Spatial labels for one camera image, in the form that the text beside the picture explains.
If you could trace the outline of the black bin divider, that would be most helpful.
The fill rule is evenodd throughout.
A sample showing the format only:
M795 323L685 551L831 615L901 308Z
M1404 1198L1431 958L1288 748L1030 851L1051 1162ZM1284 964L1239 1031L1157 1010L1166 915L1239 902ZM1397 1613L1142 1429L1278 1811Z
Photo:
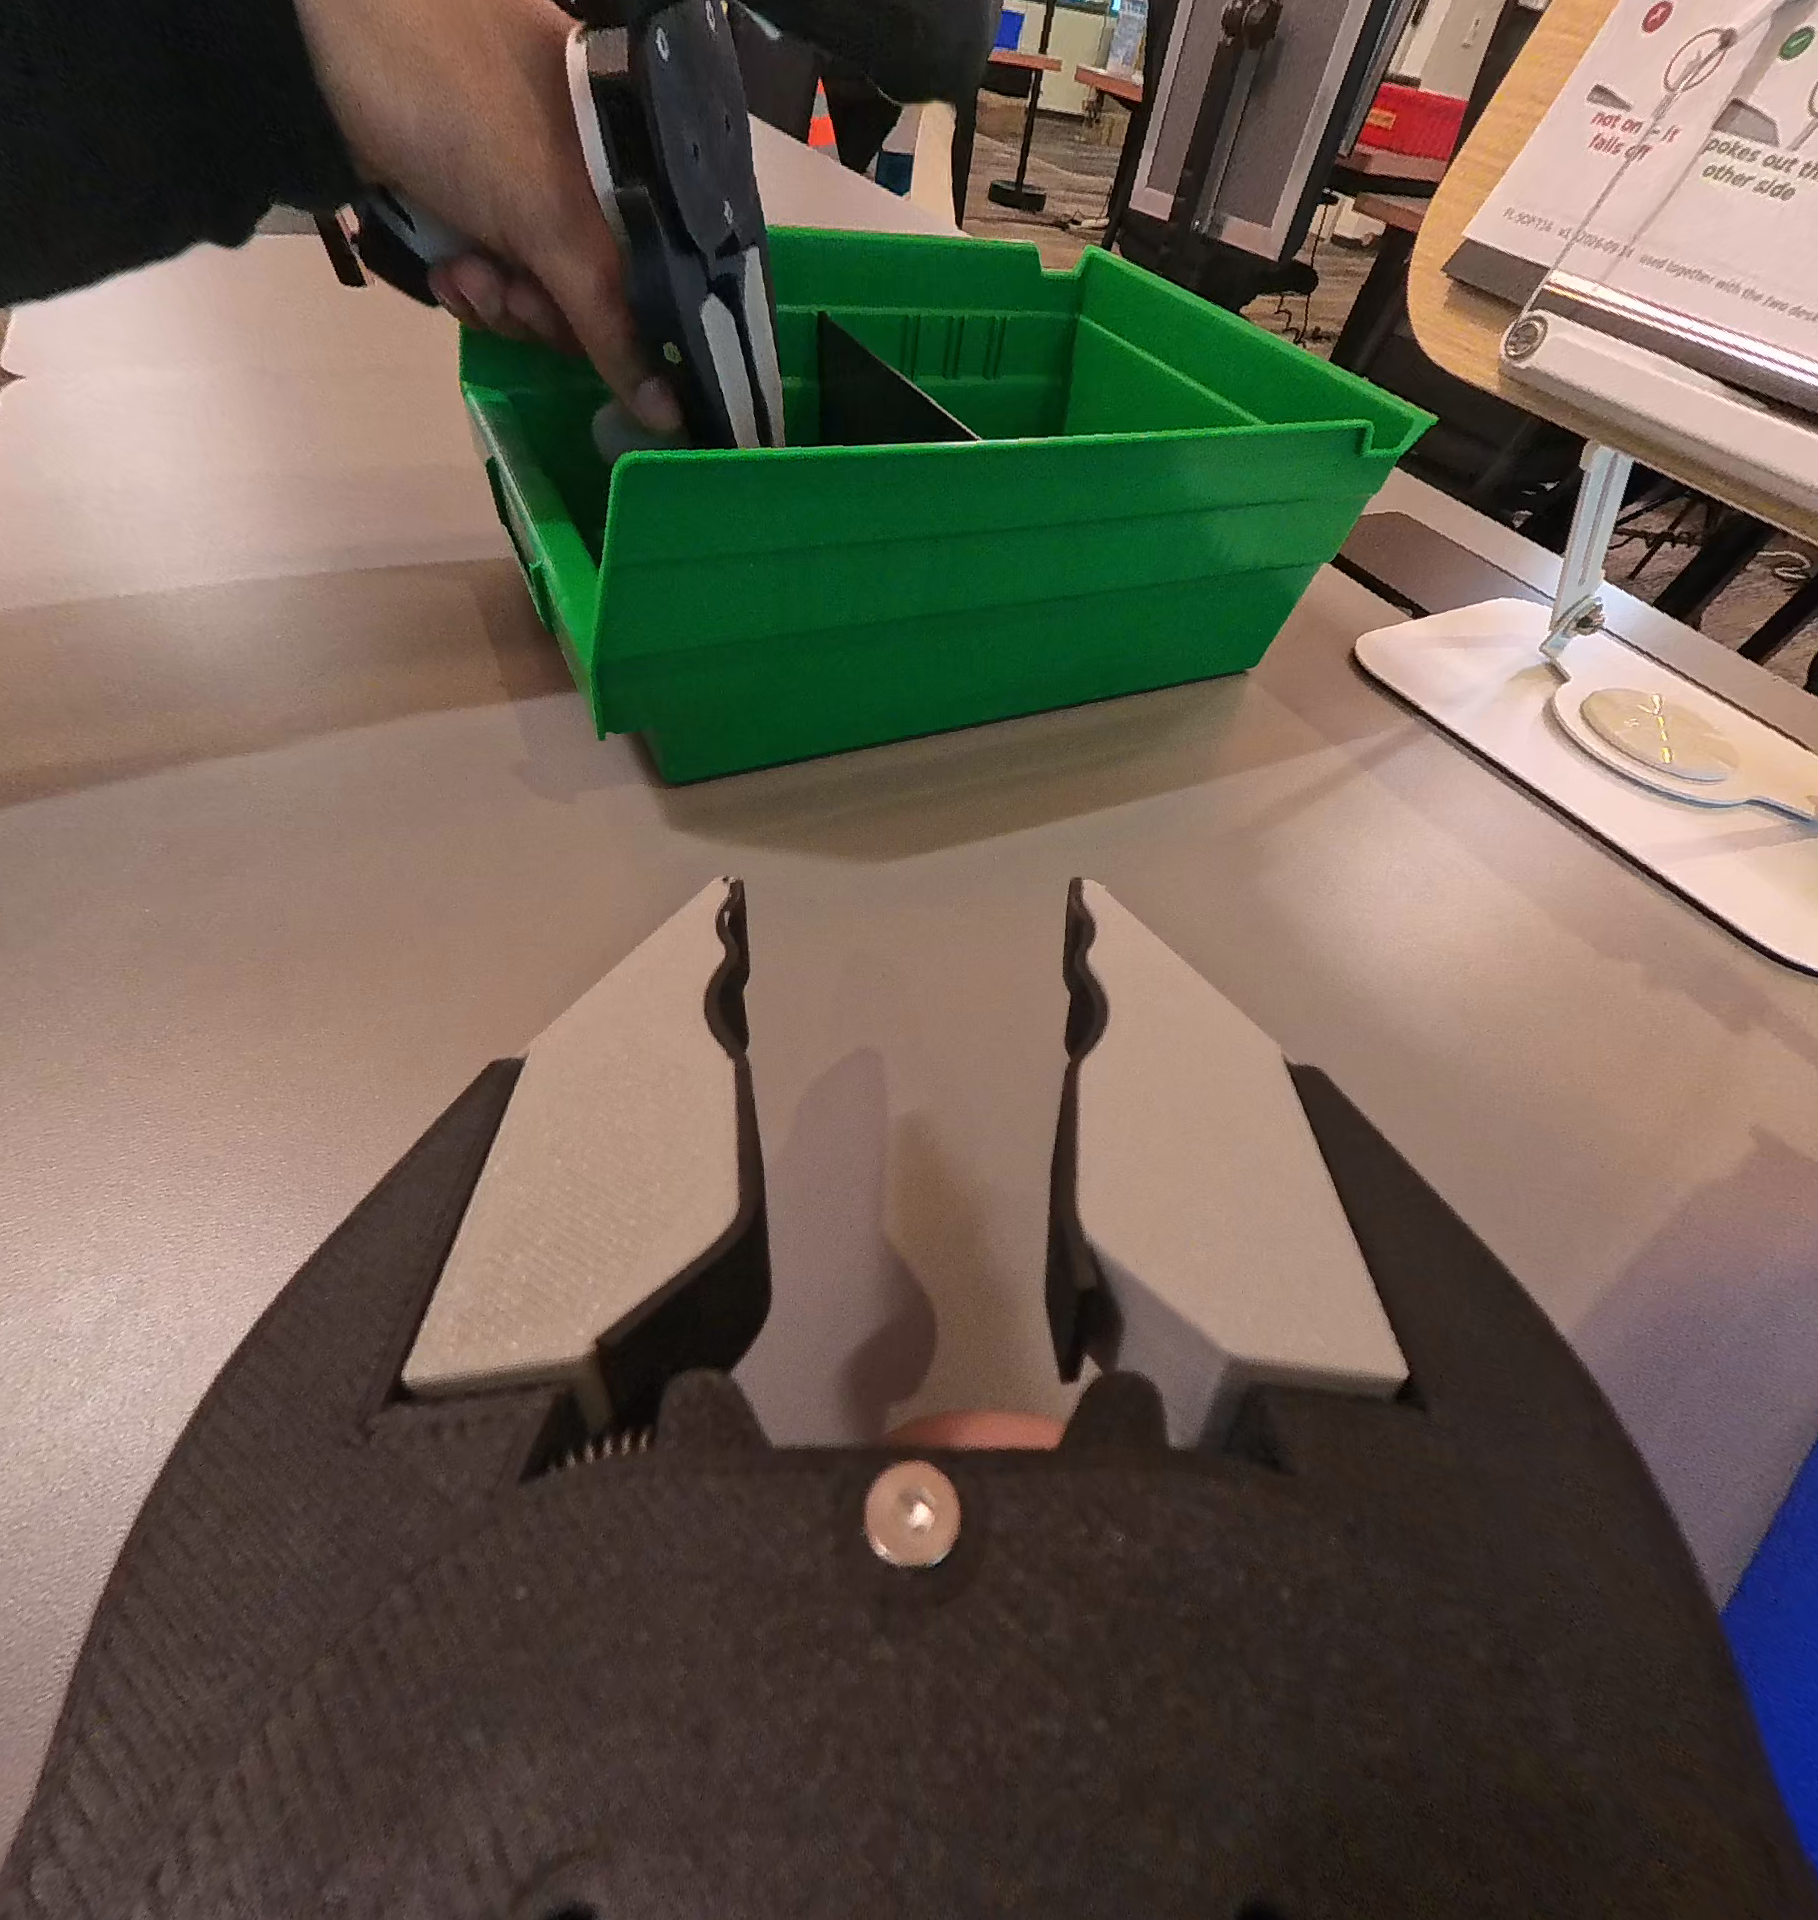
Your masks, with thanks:
M816 313L822 447L977 444L977 434L850 334Z

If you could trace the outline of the person's left forearm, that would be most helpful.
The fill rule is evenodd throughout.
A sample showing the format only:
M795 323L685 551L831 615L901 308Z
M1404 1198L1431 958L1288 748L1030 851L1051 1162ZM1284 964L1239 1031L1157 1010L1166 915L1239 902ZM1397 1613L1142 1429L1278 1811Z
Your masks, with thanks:
M0 311L355 189L291 4L0 4Z

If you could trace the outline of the grey desk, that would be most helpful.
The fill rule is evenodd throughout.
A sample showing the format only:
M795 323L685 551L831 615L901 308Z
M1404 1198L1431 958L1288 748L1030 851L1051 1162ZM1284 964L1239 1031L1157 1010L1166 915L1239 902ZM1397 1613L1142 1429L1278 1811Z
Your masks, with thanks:
M209 1382L492 1063L713 878L752 924L783 1444L1057 1413L1065 896L1324 1069L1571 1337L1725 1596L1818 1434L1818 982L1379 699L1260 665L661 787L495 521L455 331L255 238L0 395L0 1860Z

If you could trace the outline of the printed instruction sheet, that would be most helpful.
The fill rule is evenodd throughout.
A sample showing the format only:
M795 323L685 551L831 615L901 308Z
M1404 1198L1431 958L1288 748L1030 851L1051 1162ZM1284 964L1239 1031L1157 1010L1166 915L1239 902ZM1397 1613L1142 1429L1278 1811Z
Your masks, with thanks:
M1616 4L1449 261L1547 274L1818 368L1818 4Z

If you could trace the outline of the black desk hatch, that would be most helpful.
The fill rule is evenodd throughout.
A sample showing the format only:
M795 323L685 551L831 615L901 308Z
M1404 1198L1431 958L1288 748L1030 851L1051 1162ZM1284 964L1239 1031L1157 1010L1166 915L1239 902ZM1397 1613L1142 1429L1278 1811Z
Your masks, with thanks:
M1400 510L1360 517L1333 568L1409 618L1498 599L1540 602L1518 575Z

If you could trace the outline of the green plastic bin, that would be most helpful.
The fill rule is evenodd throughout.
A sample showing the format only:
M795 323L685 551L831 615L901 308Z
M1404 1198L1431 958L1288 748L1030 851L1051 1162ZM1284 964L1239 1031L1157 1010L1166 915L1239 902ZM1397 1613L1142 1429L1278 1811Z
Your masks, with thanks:
M1117 253L779 226L790 447L604 463L580 358L464 331L539 623L668 784L1257 665L1433 416ZM822 447L816 313L977 434Z

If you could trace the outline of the white and wooden document stand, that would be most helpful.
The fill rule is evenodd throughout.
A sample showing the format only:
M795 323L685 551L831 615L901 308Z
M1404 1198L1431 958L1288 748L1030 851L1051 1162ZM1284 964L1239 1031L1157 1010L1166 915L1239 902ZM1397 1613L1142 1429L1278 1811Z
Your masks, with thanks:
M1583 440L1550 605L1495 599L1361 635L1354 663L1753 948L1818 975L1818 748L1762 672L1610 635L1604 563L1632 468L1818 547L1818 368L1547 274L1513 308L1449 279L1467 226L1612 7L1556 4L1436 192L1409 271L1425 352Z

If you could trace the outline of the red crate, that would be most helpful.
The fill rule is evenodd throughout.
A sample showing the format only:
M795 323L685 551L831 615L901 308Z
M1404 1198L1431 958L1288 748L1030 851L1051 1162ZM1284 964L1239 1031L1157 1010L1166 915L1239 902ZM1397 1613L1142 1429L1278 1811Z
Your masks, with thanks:
M1461 95L1384 80L1366 110L1354 153L1449 162L1467 113L1468 101Z

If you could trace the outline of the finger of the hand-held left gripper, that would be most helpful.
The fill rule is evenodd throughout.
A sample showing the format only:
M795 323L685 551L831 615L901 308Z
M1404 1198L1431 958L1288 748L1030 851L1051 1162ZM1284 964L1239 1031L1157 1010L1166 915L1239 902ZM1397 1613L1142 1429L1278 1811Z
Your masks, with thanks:
M752 419L753 419L752 444L783 447L787 411L783 411L783 387L782 387L779 323L774 323L774 302L770 286L765 243L770 243L765 226L758 226L753 238L746 243L741 249L741 268L738 268L741 334L738 337L746 352L746 374L752 383Z
M747 451L752 447L752 280L725 279L697 304L674 283L628 279L634 329L652 331L664 383L676 395L680 428L646 429L621 404L592 416L595 451Z

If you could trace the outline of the grey board on black easel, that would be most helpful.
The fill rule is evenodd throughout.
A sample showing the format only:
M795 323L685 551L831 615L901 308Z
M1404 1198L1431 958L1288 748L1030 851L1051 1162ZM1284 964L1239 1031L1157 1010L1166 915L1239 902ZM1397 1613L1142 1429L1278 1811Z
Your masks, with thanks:
M1151 4L1103 246L1226 311L1299 264L1412 4Z

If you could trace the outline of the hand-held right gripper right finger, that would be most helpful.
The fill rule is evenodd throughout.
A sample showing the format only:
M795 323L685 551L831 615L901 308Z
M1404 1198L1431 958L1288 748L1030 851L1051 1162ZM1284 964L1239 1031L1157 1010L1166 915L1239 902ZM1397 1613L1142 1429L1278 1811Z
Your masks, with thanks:
M1084 878L1065 987L1047 1207L1062 1382L1148 1382L1178 1450L1221 1446L1257 1386L1394 1400L1406 1361L1282 1048Z

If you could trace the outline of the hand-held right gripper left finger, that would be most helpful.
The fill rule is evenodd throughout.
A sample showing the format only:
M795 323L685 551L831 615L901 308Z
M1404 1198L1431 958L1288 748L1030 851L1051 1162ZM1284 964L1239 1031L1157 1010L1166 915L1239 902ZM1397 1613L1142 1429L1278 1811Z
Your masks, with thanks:
M771 1306L746 887L713 881L528 1048L400 1383L655 1405Z

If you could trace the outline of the person's left hand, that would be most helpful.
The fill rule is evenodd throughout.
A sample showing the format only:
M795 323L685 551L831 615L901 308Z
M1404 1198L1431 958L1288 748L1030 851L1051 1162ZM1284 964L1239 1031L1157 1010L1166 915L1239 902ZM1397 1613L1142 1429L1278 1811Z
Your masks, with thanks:
M652 437L680 405L634 341L621 249L592 198L555 4L297 4L355 170L472 252L431 268L464 325L592 361Z

